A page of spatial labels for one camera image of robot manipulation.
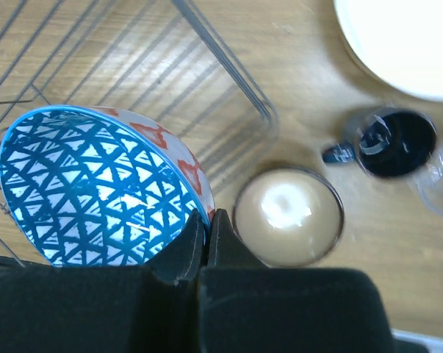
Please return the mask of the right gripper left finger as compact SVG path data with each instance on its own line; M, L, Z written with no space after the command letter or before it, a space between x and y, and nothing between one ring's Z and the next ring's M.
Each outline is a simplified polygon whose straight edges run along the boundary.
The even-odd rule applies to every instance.
M189 352L204 224L145 265L0 269L0 352Z

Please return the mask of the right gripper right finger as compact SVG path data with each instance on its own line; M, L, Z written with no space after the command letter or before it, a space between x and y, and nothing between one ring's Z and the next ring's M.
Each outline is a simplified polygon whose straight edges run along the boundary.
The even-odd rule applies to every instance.
M350 268L229 268L228 213L213 218L198 287L200 352L395 352L372 280Z

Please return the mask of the dark brown bowl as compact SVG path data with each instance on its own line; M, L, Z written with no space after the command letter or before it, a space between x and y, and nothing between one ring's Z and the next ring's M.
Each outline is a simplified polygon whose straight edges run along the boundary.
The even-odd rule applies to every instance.
M266 266L300 268L334 250L345 211L327 179L307 168L280 167L242 187L232 221L240 240Z

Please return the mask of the red white patterned bowl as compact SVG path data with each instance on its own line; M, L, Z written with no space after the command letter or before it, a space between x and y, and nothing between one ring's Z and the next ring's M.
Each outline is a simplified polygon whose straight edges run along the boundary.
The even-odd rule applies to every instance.
M23 114L0 145L0 185L18 228L55 267L140 265L215 200L172 132L110 107L49 105Z

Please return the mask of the dark blue teacup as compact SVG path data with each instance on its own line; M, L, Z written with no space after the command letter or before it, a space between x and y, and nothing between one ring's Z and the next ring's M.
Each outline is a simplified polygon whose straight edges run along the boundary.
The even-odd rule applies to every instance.
M324 163L356 162L378 179L409 177L437 150L436 127L425 114L399 107L362 110L344 125L342 140L325 148Z

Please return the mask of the clear glass cup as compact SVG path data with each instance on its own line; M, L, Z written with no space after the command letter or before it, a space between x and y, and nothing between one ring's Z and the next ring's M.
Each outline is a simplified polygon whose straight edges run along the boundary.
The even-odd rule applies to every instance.
M430 211L443 217L443 144L411 175L410 185Z

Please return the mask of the cream round plate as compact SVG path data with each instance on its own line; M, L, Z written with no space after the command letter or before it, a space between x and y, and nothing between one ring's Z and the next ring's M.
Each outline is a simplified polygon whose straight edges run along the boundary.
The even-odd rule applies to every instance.
M443 1L335 1L347 44L375 76L443 102Z

